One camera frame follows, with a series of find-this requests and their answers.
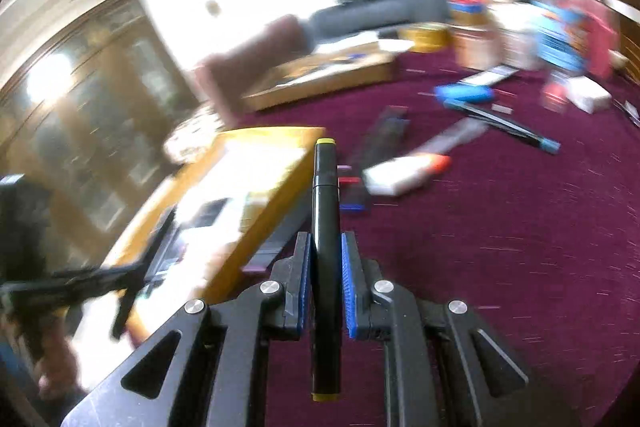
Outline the blue label plastic jar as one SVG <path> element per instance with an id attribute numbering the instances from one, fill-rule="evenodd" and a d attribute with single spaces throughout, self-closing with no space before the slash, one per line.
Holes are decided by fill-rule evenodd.
<path id="1" fill-rule="evenodd" d="M 591 17 L 585 0 L 532 0 L 538 56 L 566 75 L 582 74 L 589 62 Z"/>

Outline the black marker pink cap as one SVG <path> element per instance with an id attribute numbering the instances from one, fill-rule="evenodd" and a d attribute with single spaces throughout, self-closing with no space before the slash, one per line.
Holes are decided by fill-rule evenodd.
<path id="1" fill-rule="evenodd" d="M 346 165 L 337 166 L 338 173 L 338 191 L 340 191 L 340 210 L 354 210 L 355 207 L 347 202 L 347 185 L 352 183 L 352 179 L 359 181 L 358 176 L 352 176 L 354 169 Z M 305 223 L 310 219 L 311 210 L 311 191 L 306 191 L 299 196 L 293 208 L 279 222 L 274 231 L 262 243 L 250 261 L 244 265 L 242 272 L 245 274 L 258 274 L 265 272 L 273 261 L 282 253 L 291 239 L 294 239 L 297 232 L 303 228 Z"/>

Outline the black leather sofa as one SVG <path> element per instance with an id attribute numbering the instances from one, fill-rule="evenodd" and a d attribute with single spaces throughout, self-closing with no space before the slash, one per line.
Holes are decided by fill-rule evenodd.
<path id="1" fill-rule="evenodd" d="M 363 31 L 389 32 L 400 26 L 448 20 L 447 0 L 356 0 L 314 12 L 306 29 L 315 43 Z"/>

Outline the black marker yellow caps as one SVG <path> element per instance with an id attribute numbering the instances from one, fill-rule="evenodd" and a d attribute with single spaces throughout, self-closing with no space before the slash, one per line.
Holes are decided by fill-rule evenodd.
<path id="1" fill-rule="evenodd" d="M 336 145 L 332 139 L 314 144 L 311 195 L 311 396 L 322 403 L 337 399 L 341 393 L 342 251 Z"/>

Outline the brown cardboard tray with pens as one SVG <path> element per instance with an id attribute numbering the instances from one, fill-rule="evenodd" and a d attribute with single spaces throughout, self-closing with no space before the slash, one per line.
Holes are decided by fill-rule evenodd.
<path id="1" fill-rule="evenodd" d="M 244 95 L 244 103 L 259 112 L 306 98 L 389 82 L 394 77 L 396 56 L 397 52 L 383 50 L 377 42 L 329 54 L 310 54 L 270 69 Z"/>

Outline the yellow open box white lining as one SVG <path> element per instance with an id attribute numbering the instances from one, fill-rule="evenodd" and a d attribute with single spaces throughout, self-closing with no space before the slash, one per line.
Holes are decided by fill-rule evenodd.
<path id="1" fill-rule="evenodd" d="M 245 265 L 310 189 L 314 144 L 325 134 L 299 126 L 222 132 L 197 161 L 157 187 L 103 262 L 111 268 L 136 260 L 160 215 L 175 209 L 179 259 L 134 305 L 127 322 L 132 338 L 148 337 L 190 299 L 229 298 Z"/>

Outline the white glue bottle orange cap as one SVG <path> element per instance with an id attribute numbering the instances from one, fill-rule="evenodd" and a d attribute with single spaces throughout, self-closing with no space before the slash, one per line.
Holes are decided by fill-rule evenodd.
<path id="1" fill-rule="evenodd" d="M 400 196 L 423 186 L 450 165 L 446 155 L 412 154 L 395 157 L 364 170 L 363 185 L 373 196 Z"/>

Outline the small clear box red content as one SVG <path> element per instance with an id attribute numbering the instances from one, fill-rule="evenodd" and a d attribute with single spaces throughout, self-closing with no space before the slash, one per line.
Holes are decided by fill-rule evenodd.
<path id="1" fill-rule="evenodd" d="M 563 113 L 566 109 L 568 76 L 565 72 L 554 70 L 549 72 L 548 78 L 540 91 L 540 103 L 545 109 L 554 113 Z"/>

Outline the black marker blue cap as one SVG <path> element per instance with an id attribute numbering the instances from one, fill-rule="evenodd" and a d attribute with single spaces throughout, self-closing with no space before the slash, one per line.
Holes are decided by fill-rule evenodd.
<path id="1" fill-rule="evenodd" d="M 408 118 L 387 115 L 367 133 L 349 161 L 349 169 L 338 170 L 341 212 L 360 213 L 368 210 L 375 189 L 375 176 L 378 170 L 384 171 L 397 157 L 408 127 Z"/>

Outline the clear white gel pen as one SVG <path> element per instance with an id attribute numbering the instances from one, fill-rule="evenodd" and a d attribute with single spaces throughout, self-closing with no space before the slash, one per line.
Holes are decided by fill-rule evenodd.
<path id="1" fill-rule="evenodd" d="M 414 153 L 448 155 L 457 146 L 470 143 L 488 130 L 488 124 L 463 118 L 414 150 Z"/>

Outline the yellow tape roll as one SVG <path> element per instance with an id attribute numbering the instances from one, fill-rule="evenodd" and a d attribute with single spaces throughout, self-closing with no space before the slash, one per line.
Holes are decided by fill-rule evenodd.
<path id="1" fill-rule="evenodd" d="M 434 53 L 447 49 L 450 43 L 448 26 L 443 23 L 422 23 L 400 28 L 398 35 L 412 42 L 411 52 Z"/>

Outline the black marker teal caps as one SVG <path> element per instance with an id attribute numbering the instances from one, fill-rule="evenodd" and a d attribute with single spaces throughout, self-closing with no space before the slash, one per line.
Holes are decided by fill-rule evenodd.
<path id="1" fill-rule="evenodd" d="M 544 153 L 556 155 L 559 153 L 561 148 L 561 144 L 559 142 L 545 138 L 544 136 L 533 132 L 533 130 L 526 128 L 522 124 L 518 124 L 509 118 L 489 112 L 489 110 L 482 109 L 480 106 L 476 106 L 468 102 L 453 100 L 452 98 L 446 98 L 446 100 L 442 102 L 442 105 L 446 108 L 456 110 L 457 112 L 464 114 L 466 117 L 471 117 L 484 122 L 484 124 L 489 124 L 490 127 L 506 132 L 513 136 L 513 138 L 518 139 L 518 141 L 536 147 Z"/>

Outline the white knife blade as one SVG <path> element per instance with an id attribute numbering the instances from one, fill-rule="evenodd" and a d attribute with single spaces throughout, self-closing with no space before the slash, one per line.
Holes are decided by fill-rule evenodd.
<path id="1" fill-rule="evenodd" d="M 459 81 L 460 84 L 471 87 L 491 87 L 495 84 L 510 78 L 518 72 L 516 68 L 508 65 L 499 65 L 484 72 L 477 72 L 474 75 L 465 77 Z"/>

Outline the stack of coloured tape rolls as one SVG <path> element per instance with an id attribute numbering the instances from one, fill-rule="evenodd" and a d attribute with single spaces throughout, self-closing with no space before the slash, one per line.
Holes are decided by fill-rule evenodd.
<path id="1" fill-rule="evenodd" d="M 485 0 L 447 0 L 451 20 L 460 26 L 487 24 Z"/>

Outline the black marker red cap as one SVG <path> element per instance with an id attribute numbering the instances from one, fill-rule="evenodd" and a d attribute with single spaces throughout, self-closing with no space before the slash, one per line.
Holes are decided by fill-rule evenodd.
<path id="1" fill-rule="evenodd" d="M 409 124 L 407 113 L 406 106 L 385 107 L 348 158 L 348 168 L 338 172 L 338 184 L 360 184 L 364 170 L 394 156 Z"/>

